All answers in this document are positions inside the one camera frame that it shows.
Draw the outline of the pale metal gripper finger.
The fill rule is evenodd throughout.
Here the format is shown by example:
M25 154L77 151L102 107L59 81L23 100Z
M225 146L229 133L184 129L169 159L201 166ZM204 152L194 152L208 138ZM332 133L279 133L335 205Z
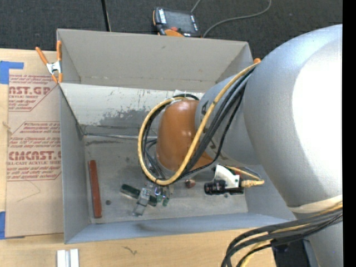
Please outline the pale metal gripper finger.
M142 188L136 202L136 206L132 212L133 216L142 216L150 201L151 191L147 188Z

